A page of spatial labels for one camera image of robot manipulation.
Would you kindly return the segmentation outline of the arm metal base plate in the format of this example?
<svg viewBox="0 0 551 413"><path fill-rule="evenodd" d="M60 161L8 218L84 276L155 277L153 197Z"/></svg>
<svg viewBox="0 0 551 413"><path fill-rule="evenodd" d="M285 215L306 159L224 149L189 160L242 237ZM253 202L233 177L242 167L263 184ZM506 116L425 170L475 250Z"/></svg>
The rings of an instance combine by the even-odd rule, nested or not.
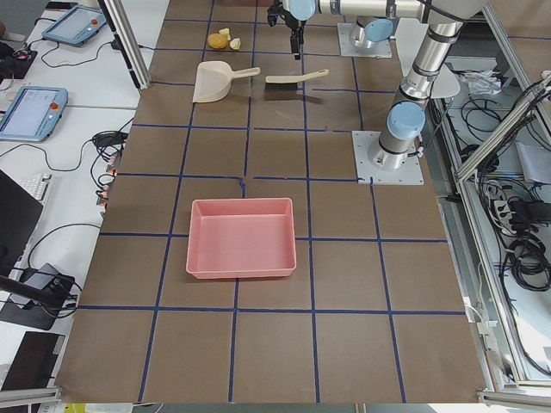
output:
<svg viewBox="0 0 551 413"><path fill-rule="evenodd" d="M360 184L409 185L424 184L417 155L409 157L414 144L402 154L391 154L380 147L378 131L353 131L356 176Z"/></svg>
<svg viewBox="0 0 551 413"><path fill-rule="evenodd" d="M390 59L392 51L389 38L393 23L378 19L362 27L356 23L338 23L337 34L340 55L345 57Z"/></svg>

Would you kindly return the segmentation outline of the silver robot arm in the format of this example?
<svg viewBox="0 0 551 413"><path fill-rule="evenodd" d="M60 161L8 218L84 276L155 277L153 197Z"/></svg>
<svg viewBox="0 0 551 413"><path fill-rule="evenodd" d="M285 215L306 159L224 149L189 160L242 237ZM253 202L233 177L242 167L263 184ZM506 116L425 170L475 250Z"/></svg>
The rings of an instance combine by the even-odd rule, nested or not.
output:
<svg viewBox="0 0 551 413"><path fill-rule="evenodd" d="M274 1L267 9L267 22L273 27L283 19L291 29L291 51L297 60L306 21L316 13L414 18L428 25L412 68L395 93L387 125L368 149L369 161L375 167L391 171L402 166L411 144L424 128L432 85L462 24L485 5L485 1Z"/></svg>
<svg viewBox="0 0 551 413"><path fill-rule="evenodd" d="M393 33L393 22L387 18L358 16L352 28L350 43L362 49L368 49L387 40Z"/></svg>

